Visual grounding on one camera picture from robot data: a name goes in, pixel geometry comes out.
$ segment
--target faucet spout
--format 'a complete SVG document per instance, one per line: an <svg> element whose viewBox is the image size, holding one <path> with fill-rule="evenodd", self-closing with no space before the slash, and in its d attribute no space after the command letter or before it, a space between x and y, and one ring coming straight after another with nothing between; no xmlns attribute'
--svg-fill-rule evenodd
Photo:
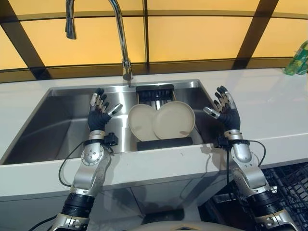
<svg viewBox="0 0 308 231"><path fill-rule="evenodd" d="M74 21L74 0L66 0L66 37L76 39L75 21Z"/></svg>
<svg viewBox="0 0 308 231"><path fill-rule="evenodd" d="M120 45L122 50L122 65L123 65L123 79L128 82L130 85L130 81L133 79L130 59L128 57L125 33L124 33L124 25L122 12L117 0L109 0L112 8L115 12L117 30L120 38ZM76 30L75 30L75 22L74 22L74 0L66 0L66 25L65 25L66 37L69 39L76 39Z"/></svg>

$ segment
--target orange window pane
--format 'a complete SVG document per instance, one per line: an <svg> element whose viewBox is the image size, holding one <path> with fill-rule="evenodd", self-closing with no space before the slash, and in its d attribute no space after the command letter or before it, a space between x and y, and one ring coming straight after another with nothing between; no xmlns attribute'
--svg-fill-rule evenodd
<svg viewBox="0 0 308 231"><path fill-rule="evenodd" d="M302 13L308 14L307 0L279 0L274 10L276 13Z"/></svg>
<svg viewBox="0 0 308 231"><path fill-rule="evenodd" d="M294 56L307 38L307 20L271 18L252 57Z"/></svg>
<svg viewBox="0 0 308 231"><path fill-rule="evenodd" d="M148 0L149 10L255 11L259 0Z"/></svg>
<svg viewBox="0 0 308 231"><path fill-rule="evenodd" d="M144 62L142 17L123 19L128 54L132 62ZM21 22L46 66L120 63L122 53L112 18L77 18L77 39L66 37L65 20Z"/></svg>
<svg viewBox="0 0 308 231"><path fill-rule="evenodd" d="M149 17L150 61L235 58L251 17Z"/></svg>
<svg viewBox="0 0 308 231"><path fill-rule="evenodd" d="M65 12L65 0L9 0L15 14ZM121 10L142 10L142 0L118 0ZM112 11L108 0L75 0L75 11Z"/></svg>
<svg viewBox="0 0 308 231"><path fill-rule="evenodd" d="M27 67L0 26L0 70Z"/></svg>

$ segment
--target white cabinet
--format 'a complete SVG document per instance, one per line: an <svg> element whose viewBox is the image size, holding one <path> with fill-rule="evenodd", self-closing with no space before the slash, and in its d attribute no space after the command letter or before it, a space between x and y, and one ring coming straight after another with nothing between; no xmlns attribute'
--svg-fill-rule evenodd
<svg viewBox="0 0 308 231"><path fill-rule="evenodd" d="M226 185L225 175L132 187L142 214L200 206Z"/></svg>
<svg viewBox="0 0 308 231"><path fill-rule="evenodd" d="M19 198L0 198L0 230L25 231L42 220L61 212L68 192L54 195L37 194ZM130 189L117 189L98 194L90 218L95 223L104 220L140 215L137 203ZM49 222L36 231L45 231Z"/></svg>

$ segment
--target white plate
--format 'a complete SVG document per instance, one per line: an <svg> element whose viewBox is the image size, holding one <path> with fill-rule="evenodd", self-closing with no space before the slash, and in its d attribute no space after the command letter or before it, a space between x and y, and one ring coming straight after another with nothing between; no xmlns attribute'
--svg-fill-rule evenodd
<svg viewBox="0 0 308 231"><path fill-rule="evenodd" d="M164 104L156 113L153 130L160 139L182 138L189 135L195 124L192 108L186 103L173 101Z"/></svg>
<svg viewBox="0 0 308 231"><path fill-rule="evenodd" d="M152 127L155 114L156 110L146 104L137 104L130 109L128 113L128 125L131 132L139 140L158 140Z"/></svg>

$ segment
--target white countertop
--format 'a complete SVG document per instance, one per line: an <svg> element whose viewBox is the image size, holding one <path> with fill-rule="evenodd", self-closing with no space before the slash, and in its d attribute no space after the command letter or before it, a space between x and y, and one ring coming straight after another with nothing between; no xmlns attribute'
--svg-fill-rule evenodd
<svg viewBox="0 0 308 231"><path fill-rule="evenodd" d="M267 148L264 167L308 160L307 75L287 76L280 69L212 71L135 76L134 82L199 79L214 99L216 87L231 92L241 116L245 139ZM50 87L123 83L122 77L92 77L0 84L0 158ZM106 173L106 189L198 178L224 169L219 150L195 145L116 154ZM262 149L251 144L262 156ZM62 160L0 166L0 197L68 190L58 182ZM79 159L68 161L65 178L71 182Z"/></svg>

